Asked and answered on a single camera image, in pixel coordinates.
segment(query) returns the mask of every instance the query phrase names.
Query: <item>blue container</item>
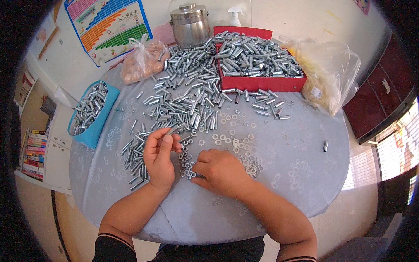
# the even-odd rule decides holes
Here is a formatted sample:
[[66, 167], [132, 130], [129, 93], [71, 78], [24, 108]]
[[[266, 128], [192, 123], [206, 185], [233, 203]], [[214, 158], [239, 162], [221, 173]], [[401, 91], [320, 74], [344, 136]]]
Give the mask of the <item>blue container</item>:
[[[85, 144], [90, 148], [95, 148], [98, 144], [99, 137], [102, 133], [103, 126], [105, 125], [106, 119], [108, 118], [108, 114], [111, 111], [116, 99], [119, 95], [119, 90], [114, 88], [113, 86], [109, 85], [108, 83], [104, 82], [108, 87], [108, 94], [106, 97], [105, 105], [102, 107], [102, 110], [99, 112], [95, 121], [80, 135], [73, 135], [73, 126], [75, 123], [74, 116], [76, 115], [76, 110], [74, 111], [73, 115], [71, 116], [70, 123], [68, 124], [67, 132], [68, 134], [78, 142]], [[86, 91], [84, 92], [83, 97], [90, 91], [94, 86], [96, 86], [99, 81], [94, 82], [91, 84]]]

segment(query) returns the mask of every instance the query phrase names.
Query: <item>sleeve stripe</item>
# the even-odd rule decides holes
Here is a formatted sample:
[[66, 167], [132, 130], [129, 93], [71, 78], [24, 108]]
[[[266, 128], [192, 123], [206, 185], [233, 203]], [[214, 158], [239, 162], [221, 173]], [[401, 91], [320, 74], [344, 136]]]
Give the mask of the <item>sleeve stripe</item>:
[[100, 236], [108, 236], [108, 237], [112, 237], [114, 239], [117, 239], [117, 240], [123, 242], [124, 244], [126, 244], [127, 246], [129, 246], [133, 251], [135, 251], [133, 246], [131, 246], [128, 242], [126, 242], [125, 240], [123, 240], [122, 238], [120, 238], [120, 237], [118, 237], [116, 235], [113, 235], [111, 233], [100, 233], [98, 235], [98, 237], [100, 237]]
[[291, 258], [287, 258], [285, 260], [282, 260], [281, 262], [297, 262], [297, 261], [313, 261], [316, 262], [316, 258], [314, 257], [309, 257], [309, 256], [301, 256], [301, 257], [291, 257]]

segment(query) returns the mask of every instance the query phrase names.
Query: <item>round table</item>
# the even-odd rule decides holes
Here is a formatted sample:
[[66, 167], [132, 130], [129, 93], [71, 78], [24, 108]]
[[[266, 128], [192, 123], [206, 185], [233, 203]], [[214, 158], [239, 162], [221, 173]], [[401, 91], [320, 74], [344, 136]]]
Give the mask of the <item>round table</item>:
[[[155, 94], [152, 89], [155, 83], [147, 79], [137, 87], [136, 84], [126, 86], [119, 76], [120, 70], [121, 65], [118, 65], [100, 80], [121, 91], [114, 108], [124, 107], [125, 111], [112, 109], [95, 149], [76, 141], [71, 148], [73, 196], [82, 214], [96, 226], [113, 203], [131, 193], [128, 181], [132, 176], [123, 169], [126, 155], [121, 156], [121, 149], [132, 138], [129, 130], [133, 121], [138, 119], [135, 129], [143, 122], [148, 131], [154, 123], [148, 117], [142, 118], [142, 113], [150, 109], [142, 101]], [[183, 93], [185, 88], [172, 91], [172, 97]], [[136, 100], [141, 90], [144, 95]], [[307, 217], [313, 217], [326, 211], [341, 191], [348, 173], [349, 137], [343, 112], [340, 110], [335, 117], [330, 117], [304, 103], [300, 93], [277, 94], [277, 101], [285, 102], [282, 114], [290, 115], [291, 119], [274, 120], [272, 116], [257, 115], [251, 108], [253, 98], [250, 102], [241, 98], [238, 105], [226, 102], [219, 109], [218, 129], [210, 130], [208, 134], [198, 132], [194, 143], [188, 145], [188, 153], [192, 154], [190, 161], [196, 162], [199, 152], [210, 148], [237, 152], [232, 143], [222, 140], [216, 145], [212, 138], [213, 134], [227, 138], [233, 134], [247, 142], [240, 147], [246, 145], [248, 153], [240, 147], [238, 153], [243, 157], [247, 154], [249, 157], [245, 160], [249, 161], [250, 157], [259, 160], [262, 168], [256, 180], [293, 203]], [[200, 140], [204, 140], [204, 145], [198, 143]], [[327, 152], [323, 152], [325, 140], [328, 141]], [[266, 234], [245, 205], [215, 195], [181, 177], [177, 154], [172, 152], [171, 160], [176, 172], [172, 190], [137, 238], [193, 245], [238, 241]]]

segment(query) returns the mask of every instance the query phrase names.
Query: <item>hand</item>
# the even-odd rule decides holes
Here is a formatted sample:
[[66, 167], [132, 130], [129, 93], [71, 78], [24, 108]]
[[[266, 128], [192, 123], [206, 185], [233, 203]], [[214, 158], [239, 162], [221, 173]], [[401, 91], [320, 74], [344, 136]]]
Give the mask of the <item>hand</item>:
[[253, 179], [246, 173], [240, 161], [228, 151], [210, 149], [198, 155], [198, 162], [192, 171], [205, 176], [193, 177], [191, 181], [216, 194], [235, 199], [246, 193], [245, 188], [252, 186]]
[[150, 184], [167, 192], [175, 181], [170, 151], [180, 153], [182, 148], [179, 135], [165, 135], [170, 129], [170, 127], [165, 127], [149, 134], [143, 154], [144, 163], [150, 175]]

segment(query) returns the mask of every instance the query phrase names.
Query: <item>canister lid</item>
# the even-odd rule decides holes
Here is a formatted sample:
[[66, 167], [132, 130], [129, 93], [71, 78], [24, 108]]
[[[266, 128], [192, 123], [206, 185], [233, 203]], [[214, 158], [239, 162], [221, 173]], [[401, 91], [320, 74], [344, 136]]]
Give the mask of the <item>canister lid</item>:
[[180, 5], [178, 9], [170, 12], [172, 20], [192, 18], [207, 13], [205, 5], [195, 5], [194, 3]]

